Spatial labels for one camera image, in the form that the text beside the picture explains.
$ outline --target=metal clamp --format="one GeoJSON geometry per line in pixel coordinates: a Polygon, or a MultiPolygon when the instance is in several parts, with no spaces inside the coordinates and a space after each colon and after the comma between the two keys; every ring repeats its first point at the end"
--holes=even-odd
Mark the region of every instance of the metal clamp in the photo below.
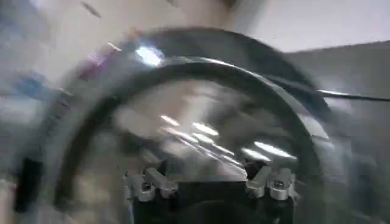
{"type": "Polygon", "coordinates": [[[130,194],[137,197],[139,201],[151,201],[155,195],[155,188],[144,181],[141,175],[130,175],[127,177],[127,184],[130,189],[130,194]]]}
{"type": "Polygon", "coordinates": [[[288,168],[280,169],[278,175],[269,182],[269,195],[275,200],[286,200],[289,196],[291,180],[291,170],[288,168]]]}
{"type": "Polygon", "coordinates": [[[255,178],[246,183],[246,189],[255,198],[261,198],[265,194],[265,188],[267,186],[268,176],[271,174],[271,168],[264,166],[256,174],[255,178]]]}
{"type": "Polygon", "coordinates": [[[148,168],[144,172],[146,181],[152,183],[156,188],[160,189],[163,198],[169,198],[174,194],[179,186],[173,181],[169,181],[157,169],[148,168]]]}

